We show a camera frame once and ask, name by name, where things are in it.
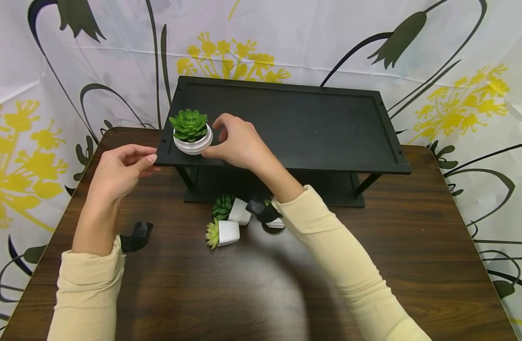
wooden table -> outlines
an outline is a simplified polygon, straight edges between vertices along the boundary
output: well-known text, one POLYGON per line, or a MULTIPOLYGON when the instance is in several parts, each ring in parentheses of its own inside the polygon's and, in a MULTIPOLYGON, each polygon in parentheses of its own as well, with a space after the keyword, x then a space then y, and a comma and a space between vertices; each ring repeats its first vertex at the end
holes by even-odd
MULTIPOLYGON (((45 340, 60 254, 71 247, 102 152, 156 146, 159 136, 106 132, 2 340, 45 340)), ((411 175, 384 175, 366 191, 365 208, 333 211, 433 340, 515 340, 434 157, 424 147, 403 151, 411 175)), ((127 256, 117 340, 361 340, 335 288, 287 230, 242 229, 238 243, 210 252, 204 234, 211 205, 183 203, 184 191, 166 168, 123 203, 121 233, 138 221, 154 229, 149 244, 127 256)))

beige sleeve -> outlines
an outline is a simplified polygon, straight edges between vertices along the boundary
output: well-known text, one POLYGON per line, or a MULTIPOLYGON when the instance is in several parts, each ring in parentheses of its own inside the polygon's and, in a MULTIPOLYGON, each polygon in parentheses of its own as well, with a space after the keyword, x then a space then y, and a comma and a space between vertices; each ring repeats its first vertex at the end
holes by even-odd
POLYGON ((64 252, 47 340, 113 341, 124 267, 119 236, 104 257, 64 252))
POLYGON ((285 204, 273 201, 286 227, 329 274, 365 340, 430 340, 407 315, 377 267, 310 186, 285 204))

lower shelf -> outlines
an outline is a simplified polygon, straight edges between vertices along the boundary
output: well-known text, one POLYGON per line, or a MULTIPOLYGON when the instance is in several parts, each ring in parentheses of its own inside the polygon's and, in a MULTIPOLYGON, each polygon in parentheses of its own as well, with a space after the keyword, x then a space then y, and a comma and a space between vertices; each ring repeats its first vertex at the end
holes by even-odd
MULTIPOLYGON (((363 196, 356 196, 358 175, 347 172, 291 171, 301 184, 310 184, 327 206, 365 207, 363 196)), ((185 202, 214 202, 219 194, 232 193, 244 201, 271 196, 268 188, 253 173, 228 167, 191 168, 194 190, 187 189, 185 202)))

white round pot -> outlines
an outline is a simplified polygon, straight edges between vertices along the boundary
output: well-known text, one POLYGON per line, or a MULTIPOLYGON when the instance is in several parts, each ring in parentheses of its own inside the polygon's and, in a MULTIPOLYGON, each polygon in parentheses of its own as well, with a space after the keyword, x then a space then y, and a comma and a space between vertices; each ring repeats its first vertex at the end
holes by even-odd
POLYGON ((240 239, 240 228, 237 222, 219 220, 219 244, 220 246, 236 243, 240 239))
POLYGON ((250 222, 252 214, 246 210, 248 203, 236 198, 233 207, 230 209, 229 218, 231 222, 237 222, 239 225, 247 225, 250 222))
POLYGON ((212 133, 212 129, 209 125, 206 125, 208 129, 208 133, 204 135, 204 137, 198 141, 194 142, 186 142, 182 140, 176 139, 174 137, 174 143, 176 147, 181 150, 183 153, 188 155, 199 155, 204 149, 208 148, 212 144, 212 139, 214 139, 214 134, 212 133))

floral curtain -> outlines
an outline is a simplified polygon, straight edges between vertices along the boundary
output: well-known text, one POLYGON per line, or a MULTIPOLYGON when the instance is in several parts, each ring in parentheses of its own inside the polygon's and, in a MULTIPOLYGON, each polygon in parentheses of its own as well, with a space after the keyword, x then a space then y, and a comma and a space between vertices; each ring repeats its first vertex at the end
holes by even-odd
POLYGON ((522 0, 0 1, 0 335, 103 134, 179 75, 379 90, 522 338, 522 0))

